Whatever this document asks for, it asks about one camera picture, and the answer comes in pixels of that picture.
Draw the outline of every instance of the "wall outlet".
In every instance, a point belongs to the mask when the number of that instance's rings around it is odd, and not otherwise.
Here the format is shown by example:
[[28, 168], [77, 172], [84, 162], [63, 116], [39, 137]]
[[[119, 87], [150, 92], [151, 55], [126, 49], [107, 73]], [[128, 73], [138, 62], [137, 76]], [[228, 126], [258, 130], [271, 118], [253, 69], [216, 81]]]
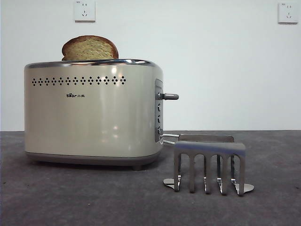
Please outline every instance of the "wall outlet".
[[297, 3], [278, 3], [278, 23], [296, 24], [298, 23], [298, 13]]
[[95, 22], [95, 0], [76, 0], [73, 9], [75, 22]]

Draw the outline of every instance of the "brand logo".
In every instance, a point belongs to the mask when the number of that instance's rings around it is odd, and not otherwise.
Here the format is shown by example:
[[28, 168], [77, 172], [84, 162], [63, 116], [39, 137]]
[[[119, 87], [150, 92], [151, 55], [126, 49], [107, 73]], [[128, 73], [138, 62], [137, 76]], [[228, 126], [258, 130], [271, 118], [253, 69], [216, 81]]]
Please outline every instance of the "brand logo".
[[67, 96], [67, 97], [85, 97], [84, 94], [77, 94], [77, 95], [74, 95], [74, 94], [72, 94], [72, 93], [68, 93], [68, 94], [66, 94], [66, 96]]

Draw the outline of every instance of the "toast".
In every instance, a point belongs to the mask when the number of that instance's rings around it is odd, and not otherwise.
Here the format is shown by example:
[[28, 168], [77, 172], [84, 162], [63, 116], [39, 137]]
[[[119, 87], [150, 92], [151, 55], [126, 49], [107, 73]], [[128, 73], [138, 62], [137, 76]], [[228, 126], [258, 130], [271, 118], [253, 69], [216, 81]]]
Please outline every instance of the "toast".
[[63, 45], [62, 60], [118, 59], [116, 46], [110, 40], [94, 35], [84, 35]]

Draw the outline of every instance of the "toaster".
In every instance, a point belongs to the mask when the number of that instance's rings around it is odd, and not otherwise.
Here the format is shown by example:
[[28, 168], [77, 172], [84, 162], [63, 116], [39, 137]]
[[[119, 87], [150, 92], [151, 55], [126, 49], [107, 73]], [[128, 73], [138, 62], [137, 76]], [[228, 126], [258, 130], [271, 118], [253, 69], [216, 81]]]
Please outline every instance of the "toaster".
[[136, 59], [24, 69], [25, 152], [37, 161], [140, 167], [163, 146], [162, 70]]

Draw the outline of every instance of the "toaster control panel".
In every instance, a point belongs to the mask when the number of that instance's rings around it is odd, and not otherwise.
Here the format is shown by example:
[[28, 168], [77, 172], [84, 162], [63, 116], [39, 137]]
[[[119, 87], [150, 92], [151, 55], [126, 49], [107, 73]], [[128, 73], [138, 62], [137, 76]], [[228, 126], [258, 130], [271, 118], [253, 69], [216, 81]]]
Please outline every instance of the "toaster control panel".
[[163, 134], [163, 100], [159, 94], [163, 93], [163, 82], [159, 79], [155, 81], [155, 142], [160, 140]]

